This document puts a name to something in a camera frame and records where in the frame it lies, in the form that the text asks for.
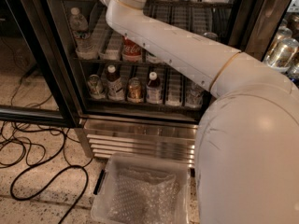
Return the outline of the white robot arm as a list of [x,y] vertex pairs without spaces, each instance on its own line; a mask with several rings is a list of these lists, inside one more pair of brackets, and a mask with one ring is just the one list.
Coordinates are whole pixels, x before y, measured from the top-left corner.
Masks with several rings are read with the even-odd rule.
[[100,0],[107,24],[215,102],[195,139],[201,224],[299,224],[299,90],[248,54],[147,17],[147,0]]

